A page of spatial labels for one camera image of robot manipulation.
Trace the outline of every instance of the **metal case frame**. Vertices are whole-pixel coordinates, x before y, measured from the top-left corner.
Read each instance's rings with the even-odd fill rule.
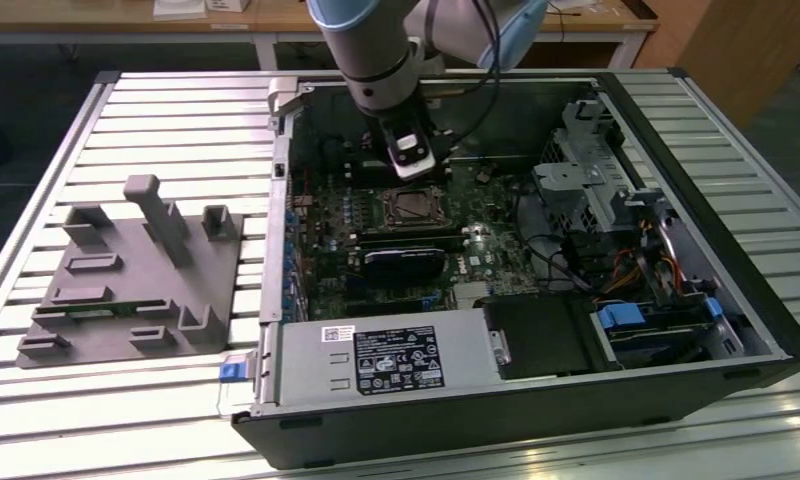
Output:
[[[676,210],[699,230],[698,243],[735,280],[731,290],[739,290],[787,356],[762,356],[747,362],[712,361],[699,369],[661,367],[649,369],[651,373],[615,372],[605,374],[603,381],[579,380],[575,384],[565,382],[509,392],[411,401],[399,396],[392,403],[364,407],[261,415],[260,404],[272,401],[264,395],[265,389],[277,388],[280,381],[272,368],[267,368],[259,382],[263,388],[257,411],[236,414],[232,425],[276,468],[320,467],[669,422],[731,393],[767,386],[800,371],[800,326],[617,78],[609,73],[585,72],[512,73],[507,78],[592,79],[659,183],[675,194],[671,201]],[[268,299],[265,287],[264,302],[268,301],[275,302]],[[264,337],[268,342],[263,345],[263,354],[272,357],[276,365],[284,355],[273,351],[276,344],[271,341],[279,330],[273,323],[268,329],[273,336]]]

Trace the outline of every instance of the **blue latch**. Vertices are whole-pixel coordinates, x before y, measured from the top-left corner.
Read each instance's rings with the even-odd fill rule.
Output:
[[[720,302],[718,302],[715,297],[708,297],[706,299],[706,306],[708,307],[711,318],[719,318],[723,316],[723,307],[720,306]]]
[[[605,330],[623,325],[645,323],[640,307],[636,303],[615,303],[605,306],[599,310],[599,320]]]
[[[249,381],[248,355],[232,355],[218,367],[218,383]]]

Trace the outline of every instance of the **warning label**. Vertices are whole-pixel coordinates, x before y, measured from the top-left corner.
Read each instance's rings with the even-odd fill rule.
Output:
[[[360,332],[353,341],[361,395],[444,387],[433,327]]]

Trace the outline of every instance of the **motherboard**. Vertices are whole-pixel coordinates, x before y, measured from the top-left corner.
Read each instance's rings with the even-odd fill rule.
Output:
[[[471,308],[487,295],[537,291],[511,219],[512,175],[467,159],[385,186],[385,165],[347,167],[308,171],[293,198],[312,320]]]

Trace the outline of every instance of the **aluminum profile table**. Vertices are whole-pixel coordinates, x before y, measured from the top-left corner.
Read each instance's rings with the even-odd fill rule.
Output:
[[[688,79],[663,70],[616,73],[800,322],[800,199]],[[225,418],[246,408],[248,384],[217,382],[225,356],[259,341],[275,135],[267,87],[277,75],[134,73],[94,85],[0,255],[0,478],[288,476],[269,467]],[[651,186],[645,165],[631,148],[627,152]],[[184,214],[224,203],[246,215],[230,350],[20,370],[16,347],[68,244],[58,225],[69,206],[102,202],[112,218],[138,217],[120,196],[122,180],[137,173],[160,177],[160,194],[177,200]],[[672,424],[307,475],[332,480],[800,478],[800,374],[732,395]]]

